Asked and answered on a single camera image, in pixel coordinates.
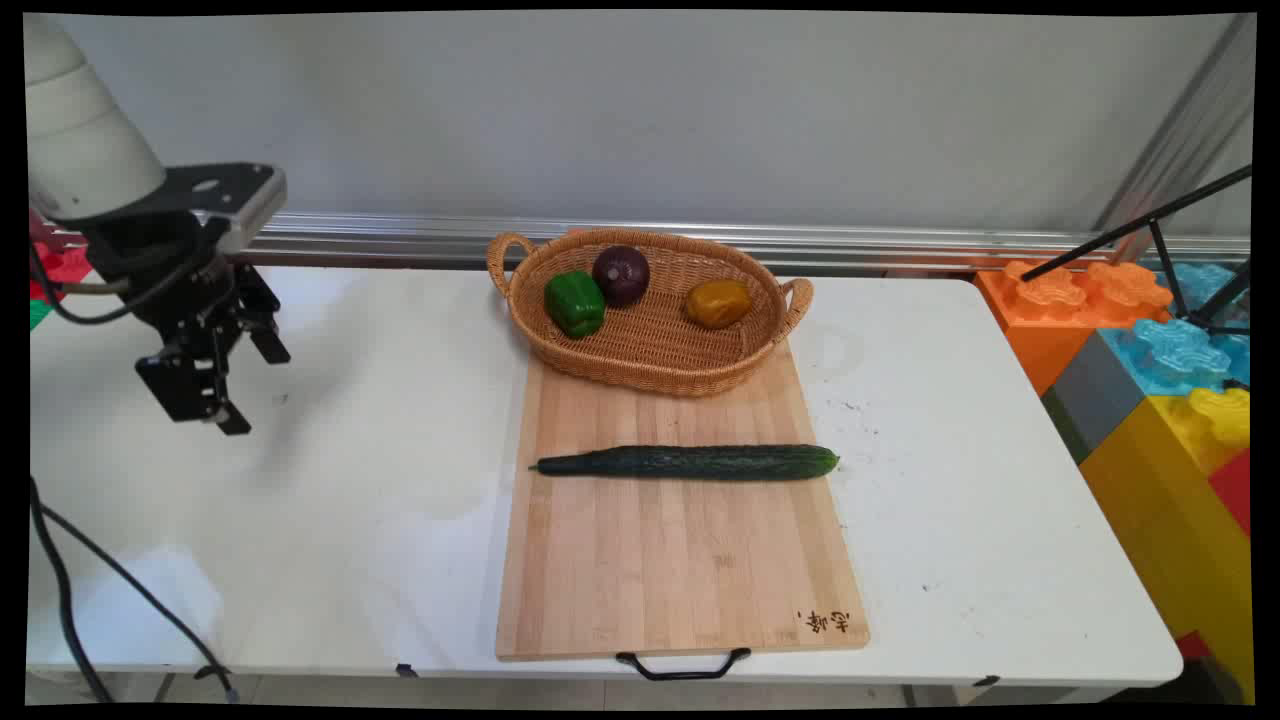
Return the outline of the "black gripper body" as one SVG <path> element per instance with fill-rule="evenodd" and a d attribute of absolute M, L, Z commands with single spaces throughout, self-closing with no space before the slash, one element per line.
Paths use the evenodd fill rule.
<path fill-rule="evenodd" d="M 91 225 L 90 265 L 109 284 L 123 283 L 116 293 L 123 306 L 84 325 L 104 325 L 127 315 L 156 329 L 164 342 L 193 342 L 207 332 L 233 348 L 239 332 L 228 325 L 236 299 L 234 275 L 219 245 L 230 222 L 214 217 L 205 223 L 191 211 L 128 217 Z"/>

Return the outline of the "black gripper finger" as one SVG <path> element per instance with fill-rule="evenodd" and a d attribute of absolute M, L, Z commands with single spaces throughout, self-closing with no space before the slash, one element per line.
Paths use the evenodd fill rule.
<path fill-rule="evenodd" d="M 230 401 L 228 357 L 241 338 L 238 325 L 180 325 L 164 347 L 134 363 L 134 372 L 173 421 L 204 421 L 227 436 L 246 436 L 251 424 Z"/>
<path fill-rule="evenodd" d="M 270 365 L 288 364 L 292 356 L 276 324 L 282 304 L 255 266 L 236 265 L 236 293 L 239 327 L 250 334 L 262 359 Z"/>

